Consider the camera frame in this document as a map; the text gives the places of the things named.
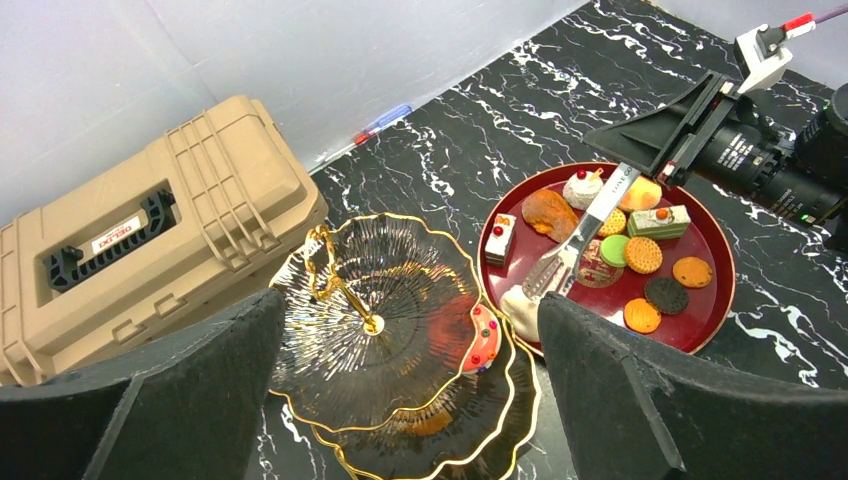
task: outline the black marble surface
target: black marble surface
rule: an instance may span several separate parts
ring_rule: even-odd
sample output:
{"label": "black marble surface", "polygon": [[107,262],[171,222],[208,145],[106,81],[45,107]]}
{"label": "black marble surface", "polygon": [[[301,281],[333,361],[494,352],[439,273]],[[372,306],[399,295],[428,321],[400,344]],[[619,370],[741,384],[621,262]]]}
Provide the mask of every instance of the black marble surface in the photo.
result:
{"label": "black marble surface", "polygon": [[[705,69],[738,77],[728,44],[638,0],[596,1],[557,22],[314,176],[340,225],[359,214],[423,217],[474,254],[498,199],[529,175],[598,156],[594,127],[681,93]],[[798,129],[829,90],[789,73],[777,122]],[[737,262],[732,312],[698,355],[811,387],[848,387],[848,262],[800,230],[699,179]],[[576,478],[544,366],[539,428],[512,478]],[[344,479],[332,452],[269,397],[249,479]]]}

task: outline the label sticker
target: label sticker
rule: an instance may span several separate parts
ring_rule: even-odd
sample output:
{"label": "label sticker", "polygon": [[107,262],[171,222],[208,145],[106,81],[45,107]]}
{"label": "label sticker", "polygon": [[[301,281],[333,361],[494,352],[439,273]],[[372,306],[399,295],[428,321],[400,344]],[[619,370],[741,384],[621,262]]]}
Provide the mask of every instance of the label sticker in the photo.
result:
{"label": "label sticker", "polygon": [[118,243],[122,238],[141,229],[141,219],[136,215],[126,222],[106,232],[102,237],[91,242],[91,251],[95,255]]}

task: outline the storage box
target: storage box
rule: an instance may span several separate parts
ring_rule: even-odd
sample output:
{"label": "storage box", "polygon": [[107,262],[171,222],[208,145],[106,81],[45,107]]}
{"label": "storage box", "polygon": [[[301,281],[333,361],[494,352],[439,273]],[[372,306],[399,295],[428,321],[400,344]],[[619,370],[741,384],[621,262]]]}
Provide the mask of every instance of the storage box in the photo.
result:
{"label": "storage box", "polygon": [[[224,101],[0,228],[0,385],[205,318],[267,285],[326,215],[265,108]],[[263,266],[268,278],[251,276]]]}

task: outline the round cookie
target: round cookie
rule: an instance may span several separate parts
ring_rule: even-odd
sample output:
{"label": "round cookie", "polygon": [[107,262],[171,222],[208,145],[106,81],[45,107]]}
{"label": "round cookie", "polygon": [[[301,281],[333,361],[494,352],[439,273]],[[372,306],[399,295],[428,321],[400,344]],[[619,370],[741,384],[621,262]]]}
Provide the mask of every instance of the round cookie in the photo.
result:
{"label": "round cookie", "polygon": [[660,313],[678,315],[689,306],[689,294],[677,280],[654,277],[645,284],[645,298]]}
{"label": "round cookie", "polygon": [[605,238],[601,242],[601,260],[612,267],[626,267],[627,262],[624,259],[624,248],[629,240],[630,238],[624,235],[611,235]]}
{"label": "round cookie", "polygon": [[654,273],[662,265],[662,250],[648,237],[633,237],[624,247],[624,260],[636,273]]}
{"label": "round cookie", "polygon": [[698,257],[683,257],[671,267],[674,279],[688,288],[704,288],[713,281],[713,269]]}
{"label": "round cookie", "polygon": [[653,333],[659,328],[662,316],[644,298],[635,298],[624,306],[624,323],[638,333]]}
{"label": "round cookie", "polygon": [[624,216],[624,212],[616,208],[612,211],[609,218],[607,218],[607,221],[601,226],[601,229],[598,230],[598,236],[606,238],[612,235],[618,235],[624,231],[626,226],[627,217]]}

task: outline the gold handle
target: gold handle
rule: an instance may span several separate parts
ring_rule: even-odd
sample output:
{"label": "gold handle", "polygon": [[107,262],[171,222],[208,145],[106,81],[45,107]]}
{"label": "gold handle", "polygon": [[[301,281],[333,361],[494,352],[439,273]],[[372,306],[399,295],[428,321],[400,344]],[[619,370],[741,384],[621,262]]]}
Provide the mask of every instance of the gold handle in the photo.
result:
{"label": "gold handle", "polygon": [[315,262],[308,258],[304,262],[306,272],[309,274],[309,288],[312,290],[312,296],[315,297],[315,300],[325,302],[330,299],[333,292],[341,290],[347,301],[354,310],[359,313],[362,320],[365,322],[365,331],[372,335],[379,333],[379,327],[377,325],[377,320],[374,318],[374,314],[369,311],[359,297],[357,297],[356,294],[350,290],[344,280],[339,277],[336,270],[336,246],[333,244],[333,237],[327,226],[318,225],[309,231],[306,238],[307,240],[312,240],[314,242],[323,241],[324,246],[327,248],[327,268],[330,270],[330,273],[327,276],[327,285],[323,290],[318,288],[318,273],[317,268],[315,267]]}

